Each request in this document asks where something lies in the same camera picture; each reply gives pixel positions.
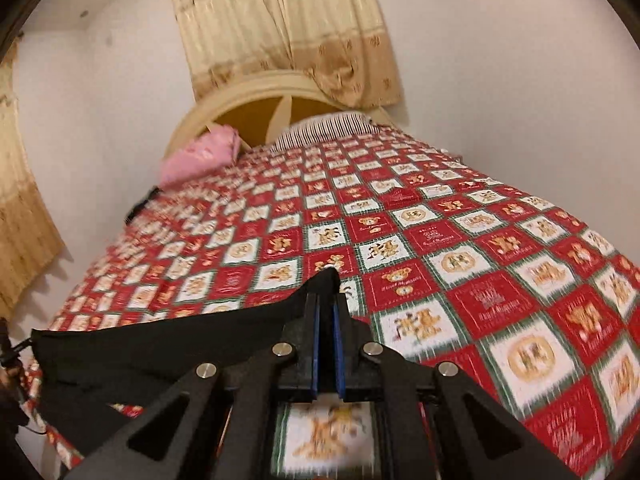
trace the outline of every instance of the red checkered bedspread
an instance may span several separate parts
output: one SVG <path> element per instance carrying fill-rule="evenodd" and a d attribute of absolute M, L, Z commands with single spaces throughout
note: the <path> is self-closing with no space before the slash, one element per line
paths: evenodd
<path fill-rule="evenodd" d="M 457 362 L 578 475 L 603 478 L 638 430 L 640 270 L 564 210 L 390 128 L 162 194 L 51 329 L 256 307 L 325 266 L 380 342 Z"/>

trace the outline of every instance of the pillow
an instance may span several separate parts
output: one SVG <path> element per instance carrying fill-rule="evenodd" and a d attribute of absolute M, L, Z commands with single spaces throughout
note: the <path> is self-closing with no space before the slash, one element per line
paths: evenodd
<path fill-rule="evenodd" d="M 231 126 L 210 126 L 208 133 L 193 139 L 162 162 L 161 189 L 171 189 L 187 180 L 232 166 L 238 158 L 240 136 Z"/>
<path fill-rule="evenodd" d="M 292 124 L 284 130 L 271 147 L 271 151 L 282 152 L 338 137 L 372 134 L 375 131 L 371 119 L 362 112 L 349 111 L 318 115 Z"/>

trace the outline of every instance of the triangular cutout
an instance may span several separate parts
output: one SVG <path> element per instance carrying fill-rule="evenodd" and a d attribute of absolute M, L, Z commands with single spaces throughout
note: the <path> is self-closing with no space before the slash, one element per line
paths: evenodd
<path fill-rule="evenodd" d="M 169 446 L 188 405 L 189 396 L 187 394 L 178 396 L 129 439 L 127 443 L 129 448 L 156 462 L 163 460 L 169 451 Z"/>
<path fill-rule="evenodd" d="M 463 402 L 488 459 L 496 460 L 522 447 L 518 436 L 501 424 L 474 396 L 464 395 Z"/>

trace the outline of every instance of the pink pillow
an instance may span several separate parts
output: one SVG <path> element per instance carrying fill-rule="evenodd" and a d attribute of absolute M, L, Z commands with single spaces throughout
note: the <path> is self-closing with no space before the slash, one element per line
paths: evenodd
<path fill-rule="evenodd" d="M 231 126 L 210 126 L 209 133 L 193 139 L 162 162 L 160 188 L 170 189 L 192 178 L 232 166 L 238 158 L 240 136 Z"/>

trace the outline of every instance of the curtain fold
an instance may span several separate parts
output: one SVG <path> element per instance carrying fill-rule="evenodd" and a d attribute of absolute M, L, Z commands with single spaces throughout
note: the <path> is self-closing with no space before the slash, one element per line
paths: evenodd
<path fill-rule="evenodd" d="M 376 0 L 173 0 L 196 99 L 239 75 L 296 69 L 351 108 L 397 103 Z"/>
<path fill-rule="evenodd" d="M 0 62 L 0 317 L 62 249 L 42 202 L 18 131 L 13 92 L 15 43 Z"/>

